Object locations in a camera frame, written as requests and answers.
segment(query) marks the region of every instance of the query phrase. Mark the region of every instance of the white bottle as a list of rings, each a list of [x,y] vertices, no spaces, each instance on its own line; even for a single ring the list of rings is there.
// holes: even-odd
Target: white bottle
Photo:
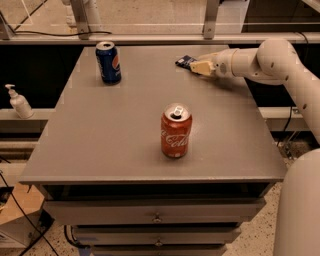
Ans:
[[[27,119],[33,115],[32,108],[30,107],[28,101],[23,95],[18,94],[12,89],[15,85],[6,84],[5,87],[9,90],[9,95],[11,97],[10,104],[16,110],[17,114],[22,119]]]

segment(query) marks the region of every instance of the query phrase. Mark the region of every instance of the red soda can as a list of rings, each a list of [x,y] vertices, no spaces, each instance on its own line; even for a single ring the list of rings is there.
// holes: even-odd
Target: red soda can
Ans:
[[[161,117],[161,149],[169,157],[182,157],[188,151],[192,115],[184,104],[168,105]]]

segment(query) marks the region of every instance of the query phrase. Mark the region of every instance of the soda can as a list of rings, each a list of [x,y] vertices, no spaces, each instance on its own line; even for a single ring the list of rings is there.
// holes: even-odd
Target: soda can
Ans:
[[[188,151],[192,115],[184,104],[168,105],[161,117],[161,149],[169,157],[179,158]]]
[[[119,83],[121,71],[118,52],[114,43],[98,43],[96,45],[96,56],[103,82],[110,85]]]

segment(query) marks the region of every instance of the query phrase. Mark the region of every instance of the can lid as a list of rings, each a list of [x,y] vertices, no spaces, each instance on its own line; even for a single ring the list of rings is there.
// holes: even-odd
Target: can lid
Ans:
[[[186,105],[173,103],[166,107],[165,116],[174,122],[183,122],[190,117],[190,111]]]
[[[110,41],[104,41],[98,43],[96,47],[98,50],[107,51],[114,47],[114,43]]]

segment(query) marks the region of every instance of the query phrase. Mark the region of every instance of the pepsi logo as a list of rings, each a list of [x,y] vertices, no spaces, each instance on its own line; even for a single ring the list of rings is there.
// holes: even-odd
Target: pepsi logo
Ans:
[[[112,67],[113,67],[115,70],[120,70],[120,63],[119,63],[118,54],[113,58]]]

